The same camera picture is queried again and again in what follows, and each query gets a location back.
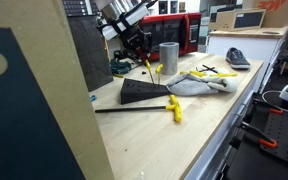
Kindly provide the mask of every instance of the gray cylinder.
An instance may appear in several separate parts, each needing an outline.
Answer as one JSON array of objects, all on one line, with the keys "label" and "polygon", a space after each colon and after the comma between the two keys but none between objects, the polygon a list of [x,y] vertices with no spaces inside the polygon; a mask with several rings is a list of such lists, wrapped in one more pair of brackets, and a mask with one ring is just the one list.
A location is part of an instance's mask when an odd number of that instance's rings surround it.
[{"label": "gray cylinder", "polygon": [[161,74],[174,75],[177,73],[179,45],[176,42],[160,44],[160,64],[163,64]]}]

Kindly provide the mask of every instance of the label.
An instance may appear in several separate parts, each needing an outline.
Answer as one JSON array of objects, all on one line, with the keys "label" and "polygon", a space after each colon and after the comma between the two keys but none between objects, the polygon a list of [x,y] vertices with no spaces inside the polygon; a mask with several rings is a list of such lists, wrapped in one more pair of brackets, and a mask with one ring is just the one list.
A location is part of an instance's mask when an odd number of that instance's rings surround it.
[{"label": "label", "polygon": [[260,1],[258,8],[266,9],[267,11],[276,11],[279,9],[286,0],[270,0],[270,1]]},{"label": "label", "polygon": [[244,14],[237,14],[236,17],[244,17]]}]

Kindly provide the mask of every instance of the gray shoe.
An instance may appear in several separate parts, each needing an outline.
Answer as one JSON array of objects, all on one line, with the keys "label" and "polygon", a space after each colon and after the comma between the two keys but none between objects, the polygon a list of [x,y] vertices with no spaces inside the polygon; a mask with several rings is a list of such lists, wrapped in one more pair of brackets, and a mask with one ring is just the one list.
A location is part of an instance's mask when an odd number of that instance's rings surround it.
[{"label": "gray shoe", "polygon": [[230,48],[226,54],[226,61],[231,64],[233,69],[249,69],[251,67],[243,55],[243,53],[236,49]]}]

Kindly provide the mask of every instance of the wire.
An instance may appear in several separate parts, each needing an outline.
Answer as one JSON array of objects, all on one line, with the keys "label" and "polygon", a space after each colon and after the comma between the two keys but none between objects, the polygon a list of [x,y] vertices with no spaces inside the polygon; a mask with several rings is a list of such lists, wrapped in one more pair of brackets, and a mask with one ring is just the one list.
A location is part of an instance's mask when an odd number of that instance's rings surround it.
[{"label": "wire", "polygon": [[275,108],[277,108],[277,109],[280,109],[280,110],[283,110],[283,111],[285,111],[285,112],[288,112],[288,109],[284,109],[284,108],[281,108],[281,107],[279,107],[279,106],[276,106],[276,105],[273,105],[273,104],[269,103],[269,102],[265,99],[265,97],[264,97],[265,94],[267,94],[267,93],[281,93],[281,91],[274,91],[274,90],[266,91],[266,92],[264,92],[264,93],[262,94],[262,99],[263,99],[263,101],[266,102],[267,104],[269,104],[269,105],[271,105],[271,106],[273,106],[273,107],[275,107]]}]

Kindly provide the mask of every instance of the cardboard box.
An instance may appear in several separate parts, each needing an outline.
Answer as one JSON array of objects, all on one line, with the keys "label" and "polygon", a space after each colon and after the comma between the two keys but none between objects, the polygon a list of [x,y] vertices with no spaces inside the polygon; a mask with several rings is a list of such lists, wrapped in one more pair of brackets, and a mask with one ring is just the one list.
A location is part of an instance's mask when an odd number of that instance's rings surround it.
[{"label": "cardboard box", "polygon": [[3,177],[114,179],[61,0],[0,1]]},{"label": "cardboard box", "polygon": [[179,2],[179,10],[180,11],[185,11],[185,2]]},{"label": "cardboard box", "polygon": [[288,0],[247,0],[243,8],[266,9],[262,27],[284,27],[288,25]]},{"label": "cardboard box", "polygon": [[260,28],[265,9],[242,9],[217,12],[211,15],[209,29],[236,31]]}]

